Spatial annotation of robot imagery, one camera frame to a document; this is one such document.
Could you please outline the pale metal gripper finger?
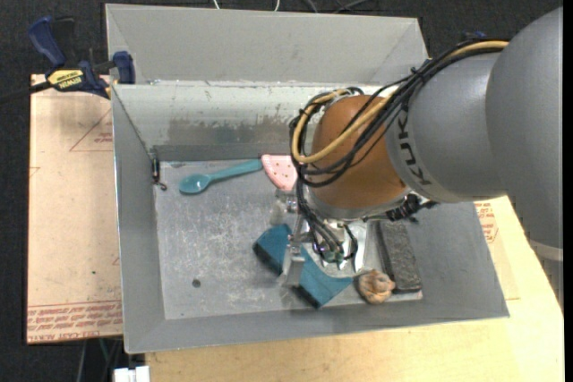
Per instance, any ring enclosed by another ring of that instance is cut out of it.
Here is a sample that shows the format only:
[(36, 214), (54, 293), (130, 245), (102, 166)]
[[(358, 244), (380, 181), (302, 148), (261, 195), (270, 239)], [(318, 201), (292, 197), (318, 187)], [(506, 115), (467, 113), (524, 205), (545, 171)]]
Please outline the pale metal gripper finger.
[(304, 245), (294, 235), (287, 237), (285, 256), (283, 260), (283, 285), (299, 286), (304, 264), (308, 259)]
[(294, 197), (283, 196), (276, 198), (270, 211), (269, 223), (282, 225), (286, 220), (298, 213), (298, 204)]

